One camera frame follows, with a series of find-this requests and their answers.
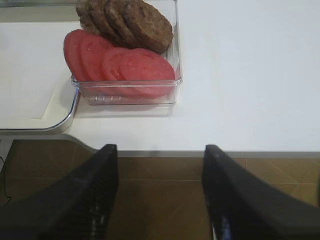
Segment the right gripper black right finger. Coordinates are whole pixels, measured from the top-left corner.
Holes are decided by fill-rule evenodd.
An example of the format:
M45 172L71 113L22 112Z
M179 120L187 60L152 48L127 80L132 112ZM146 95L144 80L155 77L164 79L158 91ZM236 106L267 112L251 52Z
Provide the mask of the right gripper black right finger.
M204 151L202 187L215 240L318 240L320 209L254 176L216 145Z

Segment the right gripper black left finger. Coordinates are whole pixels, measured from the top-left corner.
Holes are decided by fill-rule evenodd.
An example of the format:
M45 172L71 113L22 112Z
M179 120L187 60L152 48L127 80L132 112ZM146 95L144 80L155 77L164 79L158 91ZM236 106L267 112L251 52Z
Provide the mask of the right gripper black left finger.
M0 208L2 240L102 240L118 190L118 151L107 144L68 175Z

